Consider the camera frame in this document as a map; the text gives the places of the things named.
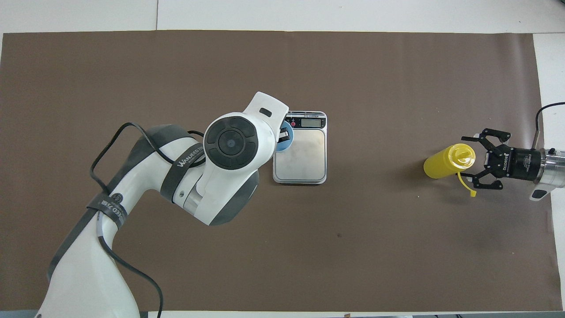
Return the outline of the brown table mat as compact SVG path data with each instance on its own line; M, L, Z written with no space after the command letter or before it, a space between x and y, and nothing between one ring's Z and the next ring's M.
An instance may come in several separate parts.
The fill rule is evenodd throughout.
M279 185L268 163L220 226L145 193L113 247L166 310L561 310L551 201L422 171L484 128L531 144L531 35L254 31L4 35L0 310L40 307L121 124L204 131L256 92L327 113L327 180Z

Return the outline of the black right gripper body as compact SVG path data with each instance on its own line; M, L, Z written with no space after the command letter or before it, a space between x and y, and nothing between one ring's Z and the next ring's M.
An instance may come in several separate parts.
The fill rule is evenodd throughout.
M486 168L497 178L536 179L542 165L539 150L524 148L502 148L501 155L493 151L486 153Z

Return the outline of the blue plastic cup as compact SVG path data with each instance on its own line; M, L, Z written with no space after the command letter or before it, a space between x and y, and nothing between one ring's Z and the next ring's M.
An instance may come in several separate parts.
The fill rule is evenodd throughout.
M290 125L288 125L288 123L286 121L284 122L283 125L281 125L281 128L283 128L283 127L288 128L290 140L282 142L282 143L278 143L278 139L279 139L279 134L278 134L277 144L276 144L276 147L275 147L276 152L281 152L281 151L288 149L291 146L291 143L293 142L293 139L294 139L294 131L293 131L292 127Z

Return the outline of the silver digital kitchen scale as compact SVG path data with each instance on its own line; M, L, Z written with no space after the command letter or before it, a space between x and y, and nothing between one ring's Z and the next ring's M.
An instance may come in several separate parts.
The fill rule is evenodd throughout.
M294 131L291 146L274 153L272 177L288 185L320 185L327 179L327 123L322 111L289 111L282 122Z

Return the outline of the yellow squeeze bottle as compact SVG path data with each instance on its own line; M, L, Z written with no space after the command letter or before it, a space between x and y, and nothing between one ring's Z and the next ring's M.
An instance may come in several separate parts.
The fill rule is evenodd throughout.
M470 192L470 197L476 197L477 192L463 180L463 172L474 165L475 159L476 155L471 146L458 143L428 157L424 161L423 170L432 179L456 175L464 188Z

